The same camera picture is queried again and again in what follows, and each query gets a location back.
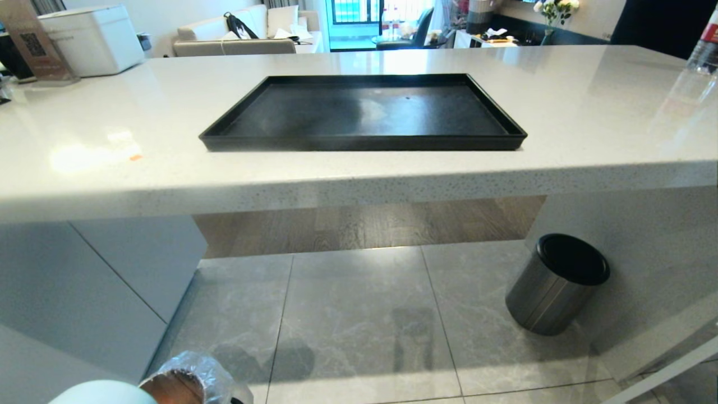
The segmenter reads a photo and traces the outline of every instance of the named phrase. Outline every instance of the floor tile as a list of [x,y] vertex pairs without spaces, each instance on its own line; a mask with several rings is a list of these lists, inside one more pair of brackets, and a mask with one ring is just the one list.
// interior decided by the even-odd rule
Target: floor tile
[[291,255],[203,260],[151,370],[184,350],[214,356],[264,404]]
[[509,314],[506,288],[529,254],[523,241],[422,249],[465,395],[611,378],[575,326],[539,336]]
[[653,389],[661,404],[718,403],[718,361],[698,364]]
[[268,404],[458,395],[418,247],[295,256]]
[[461,397],[442,398],[439,400],[406,401],[397,404],[464,404],[464,399]]
[[621,389],[613,380],[466,397],[466,404],[600,404]]
[[[627,388],[633,386],[641,380],[643,380],[643,377],[639,375],[625,380],[621,383],[618,383],[618,385],[621,387],[621,390],[626,390]],[[653,394],[652,391],[649,391],[629,401],[628,404],[661,404],[661,402],[658,401],[658,398],[656,397],[656,395]]]

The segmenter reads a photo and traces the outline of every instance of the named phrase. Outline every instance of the white sofa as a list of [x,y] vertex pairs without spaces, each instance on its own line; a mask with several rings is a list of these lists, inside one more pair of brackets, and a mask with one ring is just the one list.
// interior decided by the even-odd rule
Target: white sofa
[[267,8],[264,4],[232,12],[259,37],[257,40],[220,40],[229,32],[225,17],[206,19],[177,28],[179,40],[174,43],[177,56],[264,55],[271,53],[324,52],[319,14],[299,11],[300,24],[306,20],[313,38],[302,40],[308,45],[295,45],[290,39],[267,39]]

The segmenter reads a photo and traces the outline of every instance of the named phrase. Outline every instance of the trash can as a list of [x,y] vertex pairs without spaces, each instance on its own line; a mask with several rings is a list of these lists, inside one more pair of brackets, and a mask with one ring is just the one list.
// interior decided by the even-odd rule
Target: trash can
[[566,234],[547,234],[506,294],[506,307],[525,329],[557,335],[609,276],[606,259],[590,244]]

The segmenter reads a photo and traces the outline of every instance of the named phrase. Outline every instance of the black bag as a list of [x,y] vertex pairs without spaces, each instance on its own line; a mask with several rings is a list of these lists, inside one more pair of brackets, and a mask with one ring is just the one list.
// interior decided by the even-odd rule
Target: black bag
[[229,28],[229,30],[231,32],[234,32],[234,35],[237,35],[237,38],[241,38],[239,36],[239,29],[241,28],[244,30],[244,32],[247,33],[247,35],[249,35],[249,37],[251,39],[253,39],[253,40],[259,39],[257,34],[255,34],[254,31],[249,29],[249,27],[247,27],[247,24],[243,23],[242,20],[237,18],[234,14],[232,14],[230,12],[226,12],[224,14],[224,17],[227,19],[227,28]]

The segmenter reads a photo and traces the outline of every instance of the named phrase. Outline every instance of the water bottle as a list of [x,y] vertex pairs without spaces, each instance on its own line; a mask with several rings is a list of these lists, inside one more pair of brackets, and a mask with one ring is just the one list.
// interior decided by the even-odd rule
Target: water bottle
[[384,40],[391,39],[391,33],[389,32],[391,20],[389,18],[389,11],[384,7],[384,11],[381,13],[381,38]]
[[401,30],[399,29],[399,9],[397,6],[394,6],[394,14],[391,17],[391,37],[397,39],[397,37],[401,36]]
[[718,4],[686,67],[703,74],[718,74]]

